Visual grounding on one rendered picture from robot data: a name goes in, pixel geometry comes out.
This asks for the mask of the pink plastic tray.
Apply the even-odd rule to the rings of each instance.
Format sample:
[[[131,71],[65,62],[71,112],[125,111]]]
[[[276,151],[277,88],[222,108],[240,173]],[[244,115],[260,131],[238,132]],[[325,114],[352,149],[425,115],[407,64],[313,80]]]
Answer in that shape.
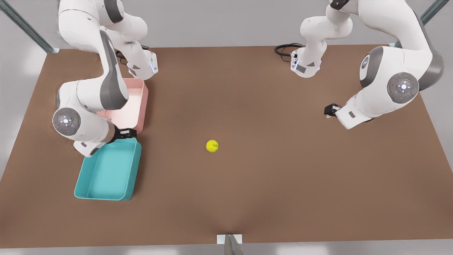
[[[119,129],[134,129],[137,134],[143,131],[148,101],[148,88],[142,79],[124,79],[129,100],[119,110],[99,111],[97,115],[111,121]]]

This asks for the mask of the teal plastic tray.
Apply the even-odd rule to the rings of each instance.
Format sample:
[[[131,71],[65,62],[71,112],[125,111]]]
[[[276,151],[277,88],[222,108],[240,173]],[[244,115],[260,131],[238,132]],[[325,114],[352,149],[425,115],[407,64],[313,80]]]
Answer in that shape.
[[[129,201],[133,197],[142,145],[135,138],[101,147],[81,165],[74,196],[78,199]]]

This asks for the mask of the silver frame post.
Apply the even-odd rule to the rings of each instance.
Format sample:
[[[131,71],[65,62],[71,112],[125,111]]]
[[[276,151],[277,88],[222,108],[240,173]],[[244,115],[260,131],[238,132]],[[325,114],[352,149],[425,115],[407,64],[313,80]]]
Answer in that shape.
[[[418,16],[411,7],[406,3],[406,0],[397,1],[401,8],[391,7],[390,18],[395,18],[395,24],[390,27],[391,31],[387,34],[397,38],[398,41],[393,44],[388,44],[390,47],[424,50],[435,52],[435,49],[425,30],[425,25],[449,2],[450,0],[435,0],[427,10]]]
[[[242,234],[218,234],[217,244],[223,245],[223,255],[245,255],[241,244]]]
[[[6,0],[0,0],[0,10],[45,53],[58,54],[60,52],[59,48],[52,47]]]

